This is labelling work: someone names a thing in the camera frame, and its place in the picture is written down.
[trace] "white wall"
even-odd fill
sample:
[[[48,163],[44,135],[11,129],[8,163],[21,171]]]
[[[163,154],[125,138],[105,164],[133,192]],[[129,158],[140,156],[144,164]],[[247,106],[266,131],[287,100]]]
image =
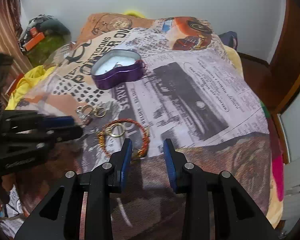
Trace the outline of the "white wall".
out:
[[[147,18],[194,16],[212,23],[217,34],[235,31],[238,51],[269,60],[282,23],[282,0],[21,0],[25,14],[56,16],[77,38],[91,13],[137,10]]]
[[[28,23],[29,23],[29,18],[26,15],[25,9],[23,8],[22,1],[20,2],[20,12],[21,12],[20,24],[21,24],[22,30],[25,31],[25,29],[27,28]]]
[[[273,43],[272,43],[272,47],[271,47],[271,50],[269,52],[268,59],[267,59],[267,62],[269,64],[272,60],[272,57],[275,53],[275,50],[277,48],[277,45],[278,45],[278,42],[279,42],[279,39],[280,39],[280,36],[281,36],[281,31],[282,31],[282,27],[283,27],[285,13],[286,13],[286,0],[281,0],[281,7],[280,7],[277,31],[275,33],[274,40],[273,40]]]
[[[300,93],[281,115],[290,160],[300,158]]]

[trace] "ring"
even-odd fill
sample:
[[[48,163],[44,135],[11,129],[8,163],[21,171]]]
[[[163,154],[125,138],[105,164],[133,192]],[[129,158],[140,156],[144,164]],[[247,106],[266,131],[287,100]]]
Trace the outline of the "ring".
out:
[[[106,112],[107,112],[107,110],[102,106],[96,107],[95,109],[93,109],[93,114],[98,118],[104,117],[106,115]]]
[[[115,127],[120,126],[122,128],[122,133],[121,134],[113,134],[112,131]],[[124,135],[124,132],[126,131],[124,125],[122,123],[114,123],[112,125],[110,125],[109,127],[106,128],[106,134],[110,135],[114,138],[117,137],[121,137],[122,135]]]
[[[78,106],[76,112],[79,113],[82,110],[82,106]]]
[[[81,111],[82,114],[85,114],[84,111],[85,111],[87,108],[91,108],[91,110],[90,110],[90,112],[87,113],[86,115],[90,115],[91,112],[93,111],[93,107],[90,106],[90,105],[79,106],[79,107],[81,108],[80,111]]]

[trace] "bed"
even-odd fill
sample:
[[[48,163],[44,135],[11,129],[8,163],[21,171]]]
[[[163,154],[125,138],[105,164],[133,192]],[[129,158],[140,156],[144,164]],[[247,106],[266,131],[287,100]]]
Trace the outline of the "bed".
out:
[[[146,74],[136,82],[99,90],[90,69],[113,48],[138,52]],[[105,162],[96,132],[118,118],[148,127],[150,145],[146,157],[131,163],[125,192],[111,195],[114,239],[181,238],[185,196],[170,189],[162,155],[165,138],[203,170],[230,171],[276,227],[283,207],[282,150],[272,119],[244,82],[235,54],[223,46],[209,22],[194,17],[90,15],[70,50],[51,58],[49,64],[58,66],[55,71],[17,109],[72,115],[78,123],[79,106],[102,105],[107,113],[94,118],[81,139],[58,144],[47,163],[15,175],[10,204],[18,215],[1,220],[4,232],[13,237],[24,219],[19,214],[29,215],[65,172],[88,172]],[[140,148],[138,128],[126,128],[134,147]],[[117,151],[122,142],[107,138],[107,150]]]

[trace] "metal ring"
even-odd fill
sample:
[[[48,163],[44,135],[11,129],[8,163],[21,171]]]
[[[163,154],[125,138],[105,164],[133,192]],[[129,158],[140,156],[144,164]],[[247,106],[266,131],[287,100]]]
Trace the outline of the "metal ring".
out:
[[[88,125],[92,121],[92,118],[88,115],[81,116],[80,119],[83,125]]]
[[[103,111],[101,111],[102,112],[102,114],[98,114],[98,110],[100,110],[100,109],[102,109]],[[107,110],[104,108],[104,107],[102,107],[102,106],[100,106],[100,107],[96,107],[95,109],[93,109],[93,114],[96,116],[96,117],[98,117],[98,118],[101,118],[101,117],[104,117],[105,115],[106,115],[106,112],[107,112]]]
[[[112,133],[112,130],[117,127],[117,126],[121,126],[122,128],[122,133],[121,134],[113,134]],[[124,132],[126,131],[124,125],[122,123],[114,123],[112,125],[110,125],[109,127],[106,128],[106,134],[107,135],[110,135],[114,138],[118,138],[118,137],[121,137],[122,135],[124,135]]]
[[[78,107],[77,107],[77,110],[76,110],[77,114],[78,114],[79,112],[81,112],[81,111],[82,111],[82,106],[78,106]]]
[[[87,108],[91,108],[91,110],[90,110],[89,113],[85,114],[84,111],[85,111]],[[90,115],[92,111],[93,111],[93,107],[90,106],[90,105],[85,105],[85,106],[83,106],[82,109],[81,109],[81,113],[84,114],[84,115]]]

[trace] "bracelet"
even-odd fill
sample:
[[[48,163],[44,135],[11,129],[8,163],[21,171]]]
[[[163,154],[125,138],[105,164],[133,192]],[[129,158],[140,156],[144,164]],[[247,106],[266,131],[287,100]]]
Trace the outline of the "bracelet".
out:
[[[132,119],[118,119],[118,120],[114,120],[114,121],[111,121],[108,124],[106,124],[104,130],[97,133],[97,137],[98,137],[98,140],[99,140],[100,147],[103,149],[103,151],[106,153],[106,155],[108,157],[110,157],[110,153],[106,150],[106,135],[110,135],[112,137],[122,136],[125,132],[125,128],[122,125],[123,122],[134,123],[135,125],[137,125],[141,129],[142,135],[143,135],[143,137],[142,137],[142,147],[141,147],[141,149],[138,150],[138,157],[141,158],[141,157],[146,156],[148,146],[149,146],[149,142],[150,142],[149,134],[147,133],[146,129],[141,124],[139,124],[137,121],[132,120]],[[116,135],[116,134],[112,133],[112,130],[116,126],[121,126],[122,127],[123,132],[119,135]]]

